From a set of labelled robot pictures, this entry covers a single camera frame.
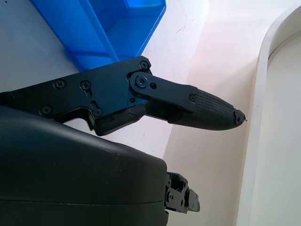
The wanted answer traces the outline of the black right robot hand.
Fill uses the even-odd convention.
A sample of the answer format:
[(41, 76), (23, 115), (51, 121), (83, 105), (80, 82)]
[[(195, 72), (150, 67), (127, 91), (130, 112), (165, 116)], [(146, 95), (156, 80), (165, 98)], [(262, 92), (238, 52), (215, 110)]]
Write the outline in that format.
[(103, 137), (143, 116), (207, 130), (246, 117), (150, 68), (139, 56), (1, 93), (1, 225), (165, 226), (170, 211), (199, 212), (162, 159)]

